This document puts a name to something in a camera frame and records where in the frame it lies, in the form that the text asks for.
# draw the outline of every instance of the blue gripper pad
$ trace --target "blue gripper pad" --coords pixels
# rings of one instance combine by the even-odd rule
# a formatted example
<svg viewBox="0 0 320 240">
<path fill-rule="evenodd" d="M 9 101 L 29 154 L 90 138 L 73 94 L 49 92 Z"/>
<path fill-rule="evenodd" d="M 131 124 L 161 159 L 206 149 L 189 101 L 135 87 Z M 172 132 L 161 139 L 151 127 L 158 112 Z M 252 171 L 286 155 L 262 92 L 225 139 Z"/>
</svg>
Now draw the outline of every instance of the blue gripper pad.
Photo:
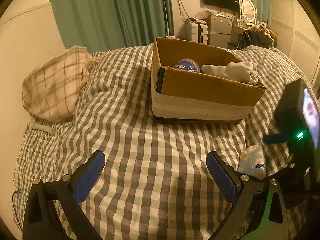
<svg viewBox="0 0 320 240">
<path fill-rule="evenodd" d="M 101 171 L 104 168 L 105 161 L 106 158 L 104 153 L 97 150 L 89 158 L 89 160 L 83 164 L 85 166 L 85 170 L 75 184 L 74 200 L 77 204 L 87 199 L 91 189 L 93 188 L 95 182 L 100 176 Z"/>
<path fill-rule="evenodd" d="M 233 167 L 226 165 L 215 151 L 207 154 L 206 162 L 207 168 L 225 200 L 236 204 L 241 189 L 237 172 Z"/>
</svg>

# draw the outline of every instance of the checkered blanket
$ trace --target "checkered blanket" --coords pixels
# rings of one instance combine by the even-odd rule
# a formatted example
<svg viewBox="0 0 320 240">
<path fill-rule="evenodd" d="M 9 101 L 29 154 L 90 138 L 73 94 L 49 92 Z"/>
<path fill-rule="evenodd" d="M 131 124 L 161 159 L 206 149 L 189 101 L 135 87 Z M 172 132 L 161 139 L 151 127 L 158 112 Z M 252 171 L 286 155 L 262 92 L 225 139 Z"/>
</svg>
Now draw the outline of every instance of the checkered blanket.
<svg viewBox="0 0 320 240">
<path fill-rule="evenodd" d="M 34 178 L 58 180 L 99 149 L 105 168 L 80 205 L 103 239 L 208 239 L 217 229 L 231 205 L 207 170 L 206 154 L 215 150 L 237 169 L 244 149 L 276 132 L 273 112 L 285 85 L 304 76 L 277 49 L 230 50 L 243 62 L 257 63 L 266 86 L 252 112 L 236 125 L 160 125 L 151 112 L 152 49 L 151 44 L 107 52 L 90 71 L 71 122 L 35 118 L 55 133 L 31 129 L 18 156 L 15 184 L 22 193 L 14 204 L 20 223 Z M 263 147 L 269 175 L 286 166 L 285 144 Z M 59 203 L 56 208 L 74 238 Z M 287 216 L 293 238 L 305 207 L 287 210 Z"/>
</svg>

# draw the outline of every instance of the black bag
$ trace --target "black bag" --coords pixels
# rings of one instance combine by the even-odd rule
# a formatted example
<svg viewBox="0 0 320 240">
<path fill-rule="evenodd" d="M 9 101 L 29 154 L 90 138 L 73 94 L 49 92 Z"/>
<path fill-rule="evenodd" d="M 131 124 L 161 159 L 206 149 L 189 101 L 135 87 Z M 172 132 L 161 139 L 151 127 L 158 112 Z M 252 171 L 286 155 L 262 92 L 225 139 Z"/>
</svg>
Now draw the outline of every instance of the black bag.
<svg viewBox="0 0 320 240">
<path fill-rule="evenodd" d="M 271 44 L 272 43 L 269 37 L 261 32 L 244 31 L 242 35 L 239 35 L 239 43 L 237 49 L 241 50 L 250 45 L 268 49 Z"/>
</svg>

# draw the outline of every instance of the wire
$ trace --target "wire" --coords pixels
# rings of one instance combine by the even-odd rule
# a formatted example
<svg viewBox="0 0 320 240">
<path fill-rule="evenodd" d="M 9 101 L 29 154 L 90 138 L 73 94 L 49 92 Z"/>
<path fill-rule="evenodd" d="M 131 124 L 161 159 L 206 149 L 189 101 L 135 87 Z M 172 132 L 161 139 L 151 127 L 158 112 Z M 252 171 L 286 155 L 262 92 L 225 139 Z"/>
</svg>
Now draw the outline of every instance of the wire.
<svg viewBox="0 0 320 240">
<path fill-rule="evenodd" d="M 190 22 L 191 19 L 190 19 L 189 15 L 188 15 L 186 9 L 184 8 L 184 6 L 183 6 L 183 4 L 182 4 L 182 1 L 181 1 L 181 0 L 177 0 L 177 1 L 178 1 L 178 6 L 179 6 L 179 12 L 180 12 L 180 18 L 181 18 L 181 20 L 182 20 L 183 22 L 185 22 L 185 23 L 186 23 L 186 22 Z M 183 14 L 183 11 L 182 11 L 182 9 L 181 9 L 181 6 L 182 6 L 184 12 L 185 12 L 186 15 L 187 15 L 187 18 L 186 18 L 186 19 L 185 19 L 185 16 L 184 16 L 184 14 Z"/>
<path fill-rule="evenodd" d="M 14 195 L 17 194 L 17 193 L 21 193 L 21 189 L 18 189 L 17 191 L 15 191 L 15 192 L 12 194 L 12 206 L 13 206 L 13 210 L 14 210 L 14 214 L 15 214 L 15 216 L 16 216 L 17 222 L 18 222 L 18 224 L 19 224 L 19 228 L 20 228 L 20 230 L 22 231 L 22 226 L 21 226 L 21 224 L 20 224 L 20 222 L 19 222 L 18 215 L 17 215 L 17 211 L 16 211 L 16 209 L 15 209 L 15 207 L 14 207 L 14 203 L 13 203 L 13 197 L 14 197 Z"/>
</svg>

